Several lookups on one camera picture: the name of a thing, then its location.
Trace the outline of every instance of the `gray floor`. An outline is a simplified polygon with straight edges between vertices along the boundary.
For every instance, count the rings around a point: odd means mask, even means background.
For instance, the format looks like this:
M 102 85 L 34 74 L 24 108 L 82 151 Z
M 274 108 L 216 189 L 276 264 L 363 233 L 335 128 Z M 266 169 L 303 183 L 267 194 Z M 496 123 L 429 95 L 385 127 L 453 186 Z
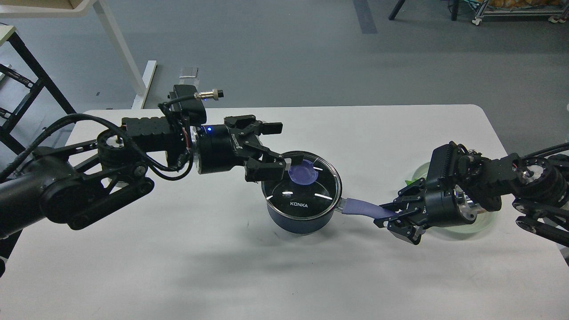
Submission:
M 526 154 L 566 140 L 569 23 L 487 18 L 475 27 L 472 14 L 451 22 L 447 2 L 438 0 L 409 0 L 397 20 L 388 21 L 395 2 L 369 0 L 372 20 L 362 25 L 357 12 L 365 11 L 366 0 L 110 5 L 139 67 L 159 63 L 147 108 L 166 99 L 181 67 L 198 66 L 200 89 L 226 93 L 209 107 L 476 104 L 508 152 Z M 78 112 L 130 107 L 134 92 L 92 10 L 83 18 L 0 22 L 18 28 Z M 362 33 L 373 24 L 376 34 Z M 0 63 L 26 73 L 7 44 Z M 0 83 L 0 106 L 7 109 L 13 85 Z M 62 115 L 41 95 L 17 135 L 28 143 Z M 358 119 L 346 121 L 357 125 Z M 46 143 L 62 144 L 67 135 Z M 3 167 L 13 155 L 0 148 Z

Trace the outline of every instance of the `pot lid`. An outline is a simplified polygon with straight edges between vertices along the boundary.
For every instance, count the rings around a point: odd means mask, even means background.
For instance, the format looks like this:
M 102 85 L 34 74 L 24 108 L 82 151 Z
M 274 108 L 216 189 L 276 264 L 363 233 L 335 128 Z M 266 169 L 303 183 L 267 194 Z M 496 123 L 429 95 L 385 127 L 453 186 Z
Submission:
M 262 183 L 267 203 L 279 214 L 295 220 L 316 219 L 334 209 L 341 196 L 341 180 L 326 160 L 306 151 L 304 160 L 291 166 L 282 180 Z

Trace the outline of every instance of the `white table leg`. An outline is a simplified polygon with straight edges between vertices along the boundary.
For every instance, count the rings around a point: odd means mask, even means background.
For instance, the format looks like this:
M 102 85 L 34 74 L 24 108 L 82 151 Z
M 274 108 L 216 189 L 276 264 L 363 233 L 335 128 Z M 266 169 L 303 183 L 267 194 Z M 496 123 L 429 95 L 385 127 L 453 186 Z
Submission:
M 150 88 L 150 83 L 152 83 L 152 77 L 154 77 L 154 71 L 156 71 L 156 60 L 149 60 L 148 63 L 146 63 L 146 68 L 142 75 L 142 80 L 144 81 L 146 90 L 143 95 L 137 95 L 134 97 L 132 110 L 144 108 L 146 96 L 148 96 L 148 89 Z
M 137 65 L 134 63 L 134 58 L 126 45 L 125 38 L 122 36 L 121 30 L 118 27 L 117 21 L 113 13 L 110 11 L 109 5 L 106 0 L 98 0 L 93 3 L 93 8 L 107 33 L 114 49 L 117 51 L 118 57 L 121 60 L 123 67 L 129 77 L 130 83 L 133 86 L 138 96 L 145 96 L 148 87 L 142 80 L 141 74 L 138 71 Z

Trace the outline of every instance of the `pot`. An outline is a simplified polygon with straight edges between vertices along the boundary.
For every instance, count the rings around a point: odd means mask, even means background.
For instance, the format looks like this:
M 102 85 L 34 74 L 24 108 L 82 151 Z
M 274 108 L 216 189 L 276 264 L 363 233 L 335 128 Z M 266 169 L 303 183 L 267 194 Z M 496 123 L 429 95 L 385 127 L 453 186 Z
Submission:
M 395 214 L 375 204 L 342 198 L 340 175 L 328 161 L 306 151 L 289 151 L 283 156 L 293 153 L 303 154 L 300 165 L 291 166 L 282 180 L 261 183 L 269 215 L 279 227 L 308 234 L 325 226 L 334 211 L 374 219 Z

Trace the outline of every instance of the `table leg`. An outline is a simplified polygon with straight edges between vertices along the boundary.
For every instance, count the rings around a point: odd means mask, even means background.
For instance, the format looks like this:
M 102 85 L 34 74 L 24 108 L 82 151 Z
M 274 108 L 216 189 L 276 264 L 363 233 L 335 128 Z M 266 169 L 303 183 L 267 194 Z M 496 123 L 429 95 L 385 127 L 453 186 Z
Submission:
M 113 13 L 110 11 L 109 5 L 106 0 L 98 0 L 93 3 L 93 8 L 107 33 L 114 49 L 121 60 L 123 67 L 128 74 L 131 85 L 136 91 L 137 95 L 143 96 L 147 91 L 147 87 L 142 80 L 140 71 L 134 63 L 133 55 L 130 53 L 126 45 L 125 38 L 122 36 L 121 29 L 119 29 Z
M 452 0 L 452 13 L 451 20 L 456 21 L 456 17 L 459 14 L 459 0 Z
M 399 13 L 399 10 L 401 10 L 401 7 L 403 6 L 404 3 L 405 3 L 405 0 L 399 0 L 399 1 L 397 1 L 397 4 L 395 5 L 395 8 L 393 8 L 393 11 L 392 11 L 391 14 L 389 15 L 389 20 L 395 19 L 395 17 L 396 17 L 397 14 Z
M 15 154 L 20 154 L 26 149 L 18 140 L 12 137 L 9 132 L 2 129 L 2 127 L 0 127 L 0 142 L 4 143 L 8 149 L 12 150 Z
M 14 47 L 14 50 L 22 57 L 22 60 L 28 65 L 28 67 L 33 71 L 33 73 L 38 77 L 38 79 L 43 79 L 43 84 L 45 88 L 51 93 L 55 101 L 63 108 L 63 110 L 70 114 L 76 113 L 69 101 L 63 96 L 63 93 L 55 85 L 50 76 L 47 75 L 46 71 L 42 68 L 39 62 L 32 55 L 30 50 L 26 47 L 22 39 L 17 33 L 13 33 L 9 38 L 8 42 Z

